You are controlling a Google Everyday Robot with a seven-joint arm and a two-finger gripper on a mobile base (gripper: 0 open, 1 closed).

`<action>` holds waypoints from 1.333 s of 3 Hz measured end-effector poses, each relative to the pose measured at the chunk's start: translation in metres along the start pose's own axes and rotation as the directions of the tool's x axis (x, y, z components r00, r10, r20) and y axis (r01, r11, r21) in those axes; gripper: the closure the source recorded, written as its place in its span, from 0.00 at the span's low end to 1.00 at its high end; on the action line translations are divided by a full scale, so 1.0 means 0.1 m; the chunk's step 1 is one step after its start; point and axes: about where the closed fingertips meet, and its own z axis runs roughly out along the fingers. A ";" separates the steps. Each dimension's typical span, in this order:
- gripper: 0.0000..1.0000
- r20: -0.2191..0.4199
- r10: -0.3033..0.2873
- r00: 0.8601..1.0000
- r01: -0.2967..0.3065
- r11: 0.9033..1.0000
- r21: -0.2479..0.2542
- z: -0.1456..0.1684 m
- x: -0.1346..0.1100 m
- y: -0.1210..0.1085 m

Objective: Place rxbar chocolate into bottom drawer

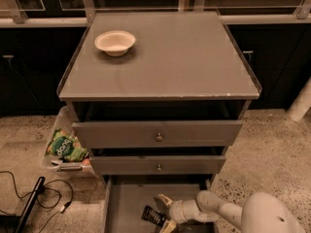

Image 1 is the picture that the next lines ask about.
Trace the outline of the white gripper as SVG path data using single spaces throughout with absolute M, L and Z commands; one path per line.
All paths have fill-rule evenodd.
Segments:
M 158 194 L 155 198 L 156 206 L 162 211 L 169 210 L 171 219 L 167 219 L 159 233 L 172 233 L 177 227 L 177 223 L 185 223 L 188 221 L 183 210 L 183 201 L 173 201 L 170 197 L 164 194 Z

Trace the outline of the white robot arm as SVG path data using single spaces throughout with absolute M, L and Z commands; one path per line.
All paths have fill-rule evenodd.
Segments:
M 189 220 L 214 222 L 219 216 L 241 233 L 306 233 L 285 204 L 265 192 L 252 194 L 242 207 L 226 202 L 210 190 L 201 190 L 190 200 L 174 201 L 164 194 L 157 197 L 168 209 L 160 233 L 172 233 Z

